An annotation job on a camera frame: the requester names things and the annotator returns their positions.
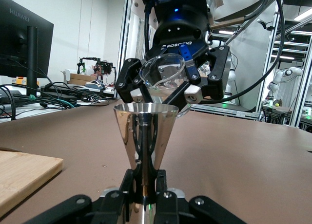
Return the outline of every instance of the silver cone cup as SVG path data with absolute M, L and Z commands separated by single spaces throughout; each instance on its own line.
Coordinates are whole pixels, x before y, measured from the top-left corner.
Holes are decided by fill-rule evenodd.
M 135 203 L 156 202 L 155 179 L 174 126 L 178 107 L 131 103 L 114 107 L 120 134 L 134 172 Z

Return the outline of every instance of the computer monitor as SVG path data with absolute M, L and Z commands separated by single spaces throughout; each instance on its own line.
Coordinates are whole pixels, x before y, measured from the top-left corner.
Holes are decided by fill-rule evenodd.
M 0 75 L 27 77 L 27 86 L 36 87 L 37 77 L 48 74 L 53 27 L 16 2 L 0 0 Z

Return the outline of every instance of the wooden cutting board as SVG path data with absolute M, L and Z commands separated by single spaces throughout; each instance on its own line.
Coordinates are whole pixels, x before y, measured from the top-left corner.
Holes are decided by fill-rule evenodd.
M 63 169 L 63 159 L 0 151 L 0 217 Z

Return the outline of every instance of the fluorescent light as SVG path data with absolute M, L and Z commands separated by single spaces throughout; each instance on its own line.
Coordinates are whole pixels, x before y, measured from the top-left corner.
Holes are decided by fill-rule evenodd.
M 294 57 L 280 56 L 279 58 L 294 60 Z
M 219 33 L 221 33 L 221 34 L 227 34 L 227 35 L 233 35 L 234 34 L 234 32 L 230 32 L 230 31 L 219 31 Z
M 300 21 L 300 20 L 308 17 L 309 15 L 312 15 L 312 8 L 310 10 L 307 10 L 306 12 L 302 13 L 301 15 L 297 16 L 296 18 L 294 18 L 294 20 Z

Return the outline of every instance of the background workbench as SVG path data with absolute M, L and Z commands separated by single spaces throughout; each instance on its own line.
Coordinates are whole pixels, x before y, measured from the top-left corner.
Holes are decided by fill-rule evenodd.
M 76 195 L 96 200 L 130 167 L 113 106 L 86 106 L 0 124 L 1 146 L 64 159 L 54 179 L 11 211 L 19 224 Z M 187 200 L 206 195 L 250 224 L 312 223 L 312 134 L 189 112 L 175 122 L 161 169 Z

